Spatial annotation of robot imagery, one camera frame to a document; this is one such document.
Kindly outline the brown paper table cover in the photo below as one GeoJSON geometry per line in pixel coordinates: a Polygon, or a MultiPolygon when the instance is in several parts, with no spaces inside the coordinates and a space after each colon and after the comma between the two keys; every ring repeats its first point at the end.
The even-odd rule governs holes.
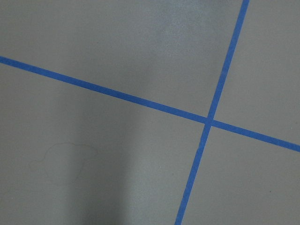
{"type": "Polygon", "coordinates": [[[297,0],[3,0],[3,225],[297,225],[297,0]]]}

